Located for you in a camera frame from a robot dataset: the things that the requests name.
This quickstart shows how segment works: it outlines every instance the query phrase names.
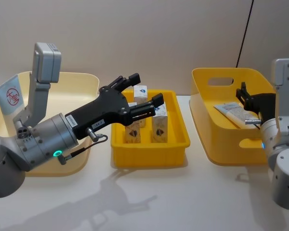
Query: green led ring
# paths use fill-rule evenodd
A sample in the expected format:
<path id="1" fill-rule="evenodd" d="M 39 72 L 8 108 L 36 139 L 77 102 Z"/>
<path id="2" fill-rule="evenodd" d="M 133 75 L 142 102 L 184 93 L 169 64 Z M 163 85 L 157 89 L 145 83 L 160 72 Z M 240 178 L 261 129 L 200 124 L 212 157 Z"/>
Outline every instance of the green led ring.
<path id="1" fill-rule="evenodd" d="M 53 153 L 53 156 L 54 157 L 57 157 L 57 156 L 59 156 L 59 155 L 61 155 L 62 154 L 62 151 L 61 150 L 58 150 L 58 151 L 55 151 L 54 153 Z"/>

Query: black cable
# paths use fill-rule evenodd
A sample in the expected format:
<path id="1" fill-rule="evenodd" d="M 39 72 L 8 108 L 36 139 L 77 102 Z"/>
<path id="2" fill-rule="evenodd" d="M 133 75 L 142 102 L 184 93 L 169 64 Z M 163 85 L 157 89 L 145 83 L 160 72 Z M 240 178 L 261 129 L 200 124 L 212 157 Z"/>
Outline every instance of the black cable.
<path id="1" fill-rule="evenodd" d="M 248 17 L 247 22 L 246 22 L 246 27 L 245 27 L 245 31 L 244 31 L 244 36 L 243 36 L 243 40 L 242 40 L 242 44 L 241 44 L 241 48 L 240 48 L 240 52 L 239 52 L 239 56 L 238 56 L 238 58 L 237 58 L 236 67 L 239 65 L 239 60 L 240 60 L 241 52 L 242 52 L 242 49 L 243 49 L 243 43 L 244 43 L 244 40 L 245 40 L 247 27 L 249 26 L 250 15 L 251 15 L 251 10 L 252 10 L 252 6 L 253 6 L 253 4 L 254 4 L 254 0 L 251 1 L 251 5 L 250 5 L 250 13 L 249 13 L 249 17 Z"/>
<path id="2" fill-rule="evenodd" d="M 86 151 L 87 149 L 91 148 L 91 147 L 94 146 L 94 145 L 97 145 L 97 144 L 99 144 L 99 143 L 106 142 L 106 141 L 108 140 L 108 136 L 103 135 L 103 137 L 105 137 L 104 140 L 102 140 L 102 141 L 98 141 L 98 142 L 95 142 L 95 143 L 89 145 L 89 146 L 86 147 L 86 148 L 80 148 L 80 149 L 78 149 L 77 151 L 72 152 L 70 155 L 71 155 L 72 158 L 73 158 L 73 157 L 77 156 L 78 154 L 80 154 L 80 153 Z"/>

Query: white table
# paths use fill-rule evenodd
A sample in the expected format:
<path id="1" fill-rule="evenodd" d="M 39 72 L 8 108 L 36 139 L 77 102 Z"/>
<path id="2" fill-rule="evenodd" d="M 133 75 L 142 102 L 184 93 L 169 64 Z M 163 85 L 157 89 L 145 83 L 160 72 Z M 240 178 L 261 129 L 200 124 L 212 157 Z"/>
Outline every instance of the white table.
<path id="1" fill-rule="evenodd" d="M 191 146 L 188 166 L 120 171 L 110 142 L 96 145 L 80 172 L 26 178 L 0 199 L 0 231 L 289 231 L 289 211 L 271 200 L 266 167 L 220 167 L 203 150 L 178 96 Z M 110 126 L 102 132 L 110 136 Z"/>

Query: robotic arm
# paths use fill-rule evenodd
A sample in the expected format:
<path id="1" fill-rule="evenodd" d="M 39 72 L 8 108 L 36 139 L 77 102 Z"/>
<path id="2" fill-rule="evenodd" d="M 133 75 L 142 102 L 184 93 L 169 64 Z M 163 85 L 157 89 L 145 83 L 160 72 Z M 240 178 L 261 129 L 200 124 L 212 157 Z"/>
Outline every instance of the robotic arm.
<path id="1" fill-rule="evenodd" d="M 263 148 L 268 165 L 274 171 L 273 200 L 289 209 L 289 59 L 273 61 L 272 77 L 276 94 L 250 96 L 242 83 L 236 96 L 245 110 L 259 115 L 260 120 L 247 122 L 261 124 Z"/>
<path id="2" fill-rule="evenodd" d="M 132 122 L 155 115 L 155 107 L 164 103 L 163 95 L 129 107 L 121 93 L 129 86 L 140 83 L 138 74 L 128 79 L 118 77 L 108 86 L 99 89 L 99 97 L 70 112 L 61 113 L 39 123 L 46 114 L 48 90 L 51 82 L 58 82 L 61 53 L 49 43 L 35 45 L 33 70 L 30 75 L 28 106 L 15 118 L 15 137 L 0 137 L 0 197 L 15 192 L 25 179 L 25 171 L 58 157 L 64 165 L 67 160 L 83 152 L 80 149 L 64 157 L 62 153 L 78 145 L 78 141 L 90 136 L 97 142 L 102 134 L 95 134 L 101 128 Z"/>

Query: small box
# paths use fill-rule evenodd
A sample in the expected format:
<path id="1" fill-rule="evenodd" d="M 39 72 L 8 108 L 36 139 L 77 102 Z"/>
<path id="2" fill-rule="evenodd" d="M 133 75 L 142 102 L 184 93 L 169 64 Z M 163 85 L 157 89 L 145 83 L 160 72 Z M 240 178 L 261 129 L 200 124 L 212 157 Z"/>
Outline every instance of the small box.
<path id="1" fill-rule="evenodd" d="M 148 91 L 146 86 L 134 86 L 134 102 L 137 104 L 145 103 L 148 100 Z M 140 127 L 145 127 L 145 119 L 139 120 Z"/>
<path id="2" fill-rule="evenodd" d="M 129 106 L 135 106 L 137 103 L 129 103 Z M 140 143 L 140 123 L 139 120 L 125 127 L 126 143 Z"/>
<path id="3" fill-rule="evenodd" d="M 166 103 L 155 108 L 152 117 L 152 138 L 154 143 L 167 143 L 168 141 L 168 116 Z"/>

